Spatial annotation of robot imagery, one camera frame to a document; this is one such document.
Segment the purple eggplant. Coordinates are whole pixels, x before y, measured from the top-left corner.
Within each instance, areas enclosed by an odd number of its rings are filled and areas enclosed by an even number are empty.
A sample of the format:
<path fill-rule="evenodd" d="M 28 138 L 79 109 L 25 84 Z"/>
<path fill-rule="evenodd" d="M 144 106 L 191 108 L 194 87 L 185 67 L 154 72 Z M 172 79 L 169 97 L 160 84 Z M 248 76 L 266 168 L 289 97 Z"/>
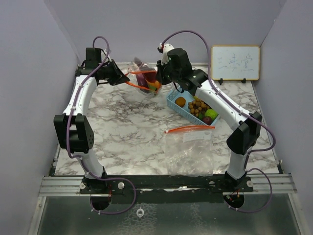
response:
<path fill-rule="evenodd" d="M 140 90 L 144 93 L 149 93 L 150 90 L 149 90 L 149 87 L 148 87 L 148 84 L 145 80 L 145 76 L 143 73 L 141 73 L 141 71 L 138 71 L 137 74 L 135 75 L 136 76 L 136 82 L 137 82 L 137 85 L 142 87 L 140 88 Z"/>

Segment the clear zip bag orange zipper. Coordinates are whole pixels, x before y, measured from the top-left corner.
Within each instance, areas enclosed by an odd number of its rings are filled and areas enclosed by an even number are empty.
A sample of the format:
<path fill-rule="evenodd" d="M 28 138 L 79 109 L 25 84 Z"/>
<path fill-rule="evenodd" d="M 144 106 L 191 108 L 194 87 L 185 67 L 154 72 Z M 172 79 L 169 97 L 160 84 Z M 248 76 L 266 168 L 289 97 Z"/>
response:
<path fill-rule="evenodd" d="M 150 64 L 135 57 L 125 70 L 129 78 L 128 85 L 136 88 L 146 96 L 156 96 L 162 87 L 161 79 L 157 76 L 157 70 Z"/>

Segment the red and orange meat slab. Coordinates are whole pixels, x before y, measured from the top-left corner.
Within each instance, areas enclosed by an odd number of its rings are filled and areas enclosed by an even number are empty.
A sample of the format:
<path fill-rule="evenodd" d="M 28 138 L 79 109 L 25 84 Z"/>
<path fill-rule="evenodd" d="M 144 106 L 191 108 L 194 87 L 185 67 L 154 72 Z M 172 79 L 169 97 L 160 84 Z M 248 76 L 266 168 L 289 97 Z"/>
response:
<path fill-rule="evenodd" d="M 144 73 L 146 82 L 155 83 L 157 90 L 161 87 L 161 82 L 157 79 L 157 72 L 155 70 L 150 70 L 147 73 Z"/>

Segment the green leafy vegetable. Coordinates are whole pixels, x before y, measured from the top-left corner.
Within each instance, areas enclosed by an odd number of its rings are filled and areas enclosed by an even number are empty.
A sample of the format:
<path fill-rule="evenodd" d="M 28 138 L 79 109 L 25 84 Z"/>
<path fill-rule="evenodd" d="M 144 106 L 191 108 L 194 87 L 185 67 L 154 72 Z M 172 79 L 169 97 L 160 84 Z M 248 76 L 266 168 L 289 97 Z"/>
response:
<path fill-rule="evenodd" d="M 154 91 L 157 90 L 157 87 L 156 87 L 155 83 L 148 82 L 147 85 L 148 85 L 148 88 L 149 88 L 151 91 L 154 92 Z"/>

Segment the brown kiwi fruit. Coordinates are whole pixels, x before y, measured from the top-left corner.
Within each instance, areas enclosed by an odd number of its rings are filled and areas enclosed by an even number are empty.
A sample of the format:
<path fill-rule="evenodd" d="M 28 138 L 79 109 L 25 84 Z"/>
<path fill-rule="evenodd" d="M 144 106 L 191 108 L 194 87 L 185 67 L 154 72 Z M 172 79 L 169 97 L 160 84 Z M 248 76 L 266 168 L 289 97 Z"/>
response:
<path fill-rule="evenodd" d="M 175 100 L 175 103 L 179 106 L 179 107 L 181 107 L 181 108 L 183 108 L 184 106 L 185 106 L 185 104 L 186 104 L 186 100 L 185 100 L 185 98 L 184 97 L 178 97 L 176 100 Z"/>

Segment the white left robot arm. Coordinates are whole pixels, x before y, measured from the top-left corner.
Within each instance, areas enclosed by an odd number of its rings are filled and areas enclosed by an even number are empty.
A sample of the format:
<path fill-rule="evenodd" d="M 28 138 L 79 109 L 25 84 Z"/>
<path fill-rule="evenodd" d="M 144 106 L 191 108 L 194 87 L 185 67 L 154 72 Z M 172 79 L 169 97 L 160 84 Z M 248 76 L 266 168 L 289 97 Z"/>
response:
<path fill-rule="evenodd" d="M 108 52 L 100 48 L 86 48 L 86 58 L 75 71 L 75 82 L 70 101 L 62 114 L 54 117 L 53 123 L 59 145 L 71 159 L 76 159 L 92 179 L 91 187 L 97 193 L 107 190 L 104 167 L 93 151 L 94 131 L 87 112 L 93 93 L 98 85 L 116 86 L 129 82 Z"/>

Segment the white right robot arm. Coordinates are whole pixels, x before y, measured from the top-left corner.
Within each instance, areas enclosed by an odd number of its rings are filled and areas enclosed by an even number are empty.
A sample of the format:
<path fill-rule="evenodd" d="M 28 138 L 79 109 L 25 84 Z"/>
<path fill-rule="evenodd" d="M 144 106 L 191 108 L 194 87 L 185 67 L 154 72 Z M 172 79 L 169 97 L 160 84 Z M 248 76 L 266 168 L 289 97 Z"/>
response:
<path fill-rule="evenodd" d="M 246 175 L 248 152 L 260 136 L 262 116 L 240 107 L 213 83 L 206 72 L 193 69 L 182 48 L 165 44 L 158 51 L 162 58 L 156 63 L 156 76 L 162 85 L 178 84 L 180 90 L 208 104 L 233 131 L 226 141 L 231 156 L 224 185 L 229 191 L 238 190 L 243 184 L 241 178 Z"/>

